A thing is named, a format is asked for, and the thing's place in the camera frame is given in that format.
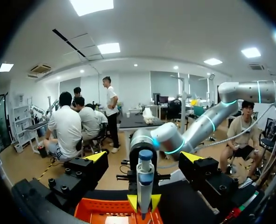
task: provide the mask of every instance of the monitor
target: monitor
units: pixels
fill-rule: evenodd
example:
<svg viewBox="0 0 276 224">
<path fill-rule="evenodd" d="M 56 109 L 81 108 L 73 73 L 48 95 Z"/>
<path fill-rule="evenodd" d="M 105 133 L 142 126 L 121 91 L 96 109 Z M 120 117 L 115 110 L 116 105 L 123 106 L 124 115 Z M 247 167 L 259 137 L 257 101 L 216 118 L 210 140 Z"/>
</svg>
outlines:
<svg viewBox="0 0 276 224">
<path fill-rule="evenodd" d="M 160 96 L 160 104 L 167 104 L 167 103 L 168 103 L 168 97 Z"/>
</svg>

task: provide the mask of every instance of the ceiling vent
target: ceiling vent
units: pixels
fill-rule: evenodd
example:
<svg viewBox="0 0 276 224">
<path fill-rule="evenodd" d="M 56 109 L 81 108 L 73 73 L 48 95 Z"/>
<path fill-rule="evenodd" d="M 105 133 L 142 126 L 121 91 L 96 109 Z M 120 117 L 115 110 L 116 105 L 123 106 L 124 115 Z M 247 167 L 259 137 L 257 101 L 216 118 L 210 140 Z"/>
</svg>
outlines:
<svg viewBox="0 0 276 224">
<path fill-rule="evenodd" d="M 249 68 L 251 70 L 265 70 L 264 66 L 259 63 L 251 63 L 251 64 L 249 64 Z"/>
<path fill-rule="evenodd" d="M 30 71 L 36 74 L 42 74 L 50 71 L 52 68 L 45 64 L 38 64 L 37 66 L 33 67 Z"/>
</svg>

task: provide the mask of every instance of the man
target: man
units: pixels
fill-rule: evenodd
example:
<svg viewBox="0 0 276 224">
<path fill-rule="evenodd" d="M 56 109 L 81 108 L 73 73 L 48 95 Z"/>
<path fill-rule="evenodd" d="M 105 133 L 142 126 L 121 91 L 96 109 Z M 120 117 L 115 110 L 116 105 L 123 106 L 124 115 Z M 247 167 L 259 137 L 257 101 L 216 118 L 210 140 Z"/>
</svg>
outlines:
<svg viewBox="0 0 276 224">
<path fill-rule="evenodd" d="M 87 104 L 85 106 L 90 107 L 91 109 L 93 109 L 95 111 L 95 114 L 97 116 L 97 122 L 99 125 L 101 125 L 103 123 L 108 124 L 108 119 L 106 118 L 106 116 L 102 112 L 96 111 L 96 107 L 93 104 Z"/>
<path fill-rule="evenodd" d="M 106 106 L 106 116 L 108 118 L 108 128 L 113 140 L 112 153 L 117 153 L 119 151 L 119 142 L 118 142 L 118 134 L 117 134 L 117 113 L 118 108 L 116 106 L 118 97 L 114 92 L 113 87 L 111 86 L 111 78 L 109 76 L 103 78 L 103 86 L 107 88 L 107 106 Z"/>
<path fill-rule="evenodd" d="M 73 98 L 73 102 L 72 102 L 72 105 L 73 105 L 72 109 L 73 109 L 74 111 L 77 111 L 77 109 L 76 109 L 76 104 L 75 104 L 75 98 L 76 98 L 76 97 L 80 97 L 80 96 L 81 96 L 81 88 L 80 88 L 80 87 L 76 87 L 76 88 L 74 89 L 74 98 Z"/>
<path fill-rule="evenodd" d="M 227 132 L 229 138 L 240 134 L 246 130 L 254 121 L 251 118 L 253 113 L 254 103 L 243 101 L 242 105 L 242 115 L 236 117 Z M 227 142 L 226 148 L 221 153 L 220 167 L 224 173 L 227 171 L 227 159 L 235 153 L 235 157 L 242 157 L 244 160 L 248 158 L 253 159 L 253 164 L 249 171 L 248 177 L 252 177 L 256 168 L 259 166 L 262 155 L 259 153 L 259 130 L 256 125 L 254 125 L 249 131 L 244 133 L 242 136 L 230 140 Z M 249 140 L 253 140 L 253 147 L 248 145 Z"/>
<path fill-rule="evenodd" d="M 83 97 L 76 97 L 75 104 L 76 109 L 79 111 L 81 124 L 83 126 L 83 141 L 87 144 L 89 140 L 97 137 L 100 132 L 100 125 L 97 122 L 97 116 L 95 112 L 91 108 L 84 106 Z"/>
<path fill-rule="evenodd" d="M 43 144 L 49 153 L 57 160 L 66 162 L 76 157 L 79 152 L 76 144 L 81 140 L 81 119 L 70 106 L 72 95 L 63 92 L 59 97 L 58 111 L 55 111 L 49 121 Z M 56 130 L 57 139 L 50 139 L 51 132 Z"/>
</svg>

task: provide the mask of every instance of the orange crate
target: orange crate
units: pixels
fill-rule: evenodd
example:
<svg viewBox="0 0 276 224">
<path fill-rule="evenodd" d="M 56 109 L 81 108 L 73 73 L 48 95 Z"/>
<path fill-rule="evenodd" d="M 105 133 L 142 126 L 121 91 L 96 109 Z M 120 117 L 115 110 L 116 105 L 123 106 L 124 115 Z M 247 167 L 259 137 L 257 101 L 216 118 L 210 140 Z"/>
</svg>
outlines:
<svg viewBox="0 0 276 224">
<path fill-rule="evenodd" d="M 128 201 L 105 201 L 82 198 L 74 216 L 91 224 L 162 224 L 158 208 L 148 212 L 145 220 L 135 213 Z"/>
</svg>

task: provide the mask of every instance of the ceiling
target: ceiling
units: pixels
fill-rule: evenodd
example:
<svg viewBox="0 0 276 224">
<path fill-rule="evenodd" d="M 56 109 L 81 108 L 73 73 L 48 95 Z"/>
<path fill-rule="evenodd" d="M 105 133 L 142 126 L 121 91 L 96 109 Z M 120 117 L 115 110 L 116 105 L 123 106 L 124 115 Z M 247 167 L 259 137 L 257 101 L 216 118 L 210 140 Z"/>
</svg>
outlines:
<svg viewBox="0 0 276 224">
<path fill-rule="evenodd" d="M 60 39 L 57 29 L 87 58 Z M 114 9 L 78 17 L 69 0 L 46 0 L 21 25 L 1 62 L 14 63 L 0 73 L 0 84 L 26 77 L 38 63 L 53 69 L 45 81 L 60 81 L 108 70 L 175 71 L 205 76 L 265 79 L 269 72 L 253 71 L 262 63 L 276 74 L 273 28 L 241 0 L 114 0 Z M 97 47 L 118 42 L 120 53 L 100 55 Z M 257 47 L 258 58 L 241 50 Z M 218 58 L 222 64 L 203 61 Z M 85 73 L 79 74 L 81 66 Z"/>
</svg>

